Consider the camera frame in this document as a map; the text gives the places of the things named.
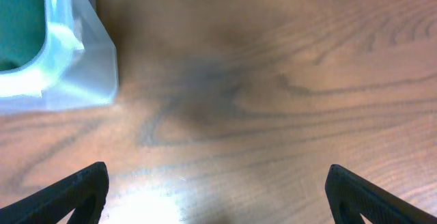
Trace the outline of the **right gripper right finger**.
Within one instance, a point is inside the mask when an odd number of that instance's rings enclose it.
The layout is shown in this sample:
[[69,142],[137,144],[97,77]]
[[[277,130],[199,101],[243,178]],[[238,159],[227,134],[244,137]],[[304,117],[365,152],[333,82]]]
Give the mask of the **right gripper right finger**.
[[336,224],[434,224],[436,217],[372,184],[341,165],[331,165],[326,196]]

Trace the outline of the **clear plastic storage container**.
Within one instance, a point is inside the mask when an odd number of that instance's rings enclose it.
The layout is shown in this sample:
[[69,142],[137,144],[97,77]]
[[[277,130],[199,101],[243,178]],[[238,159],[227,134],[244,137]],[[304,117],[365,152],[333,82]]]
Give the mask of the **clear plastic storage container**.
[[117,52],[96,0],[44,0],[44,11],[40,52],[24,66],[1,70],[1,113],[111,104],[119,87]]

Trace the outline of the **dark green garment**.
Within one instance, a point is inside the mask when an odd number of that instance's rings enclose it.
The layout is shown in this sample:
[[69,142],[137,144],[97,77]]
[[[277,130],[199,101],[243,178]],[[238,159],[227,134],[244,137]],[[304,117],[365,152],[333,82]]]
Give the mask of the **dark green garment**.
[[44,0],[1,0],[1,70],[30,62],[46,35]]

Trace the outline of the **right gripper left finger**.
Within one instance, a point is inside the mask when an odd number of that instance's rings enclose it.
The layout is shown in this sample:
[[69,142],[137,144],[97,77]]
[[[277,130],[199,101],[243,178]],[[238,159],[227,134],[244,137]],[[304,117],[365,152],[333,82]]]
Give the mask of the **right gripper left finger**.
[[2,223],[97,223],[106,204],[109,175],[104,162],[90,166],[1,209]]

